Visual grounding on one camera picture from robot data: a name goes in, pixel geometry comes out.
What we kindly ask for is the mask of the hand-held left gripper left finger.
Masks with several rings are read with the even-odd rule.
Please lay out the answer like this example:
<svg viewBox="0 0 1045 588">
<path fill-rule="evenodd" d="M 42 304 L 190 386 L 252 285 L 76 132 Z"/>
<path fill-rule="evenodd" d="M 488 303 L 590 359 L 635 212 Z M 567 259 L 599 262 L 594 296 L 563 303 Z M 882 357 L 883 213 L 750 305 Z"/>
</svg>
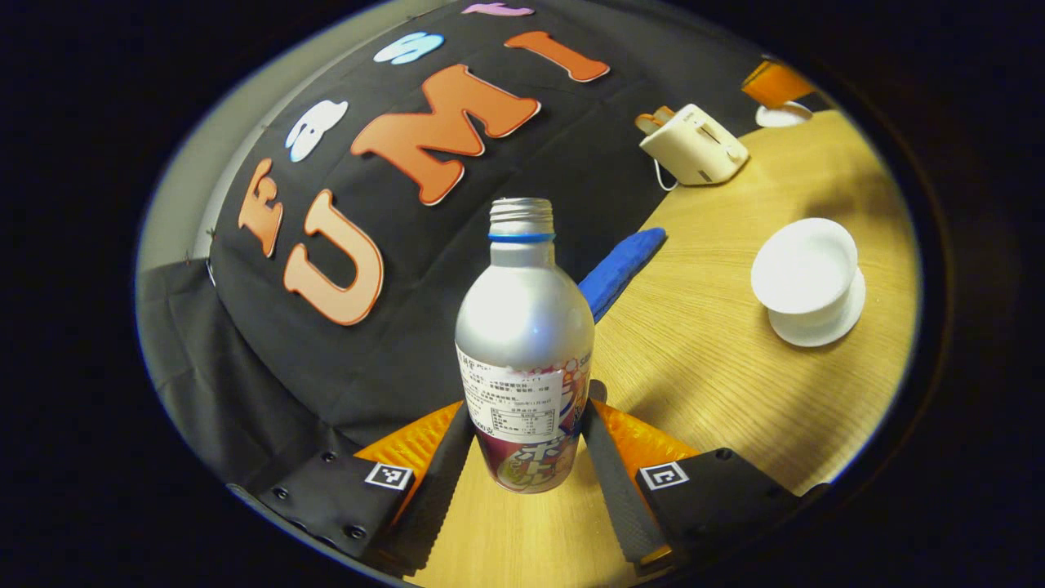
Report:
<svg viewBox="0 0 1045 588">
<path fill-rule="evenodd" d="M 362 449 L 329 432 L 231 491 L 343 565 L 414 577 L 428 565 L 473 436 L 456 402 Z"/>
</svg>

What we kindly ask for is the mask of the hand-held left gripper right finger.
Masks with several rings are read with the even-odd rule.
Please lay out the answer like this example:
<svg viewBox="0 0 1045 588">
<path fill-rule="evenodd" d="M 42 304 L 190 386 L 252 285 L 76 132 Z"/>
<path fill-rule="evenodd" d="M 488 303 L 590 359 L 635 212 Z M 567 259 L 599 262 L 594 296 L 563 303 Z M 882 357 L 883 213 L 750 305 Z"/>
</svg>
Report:
<svg viewBox="0 0 1045 588">
<path fill-rule="evenodd" d="M 617 543 L 637 572 L 712 564 L 829 490 L 818 483 L 795 494 L 729 448 L 698 452 L 597 399 L 582 434 Z"/>
</svg>

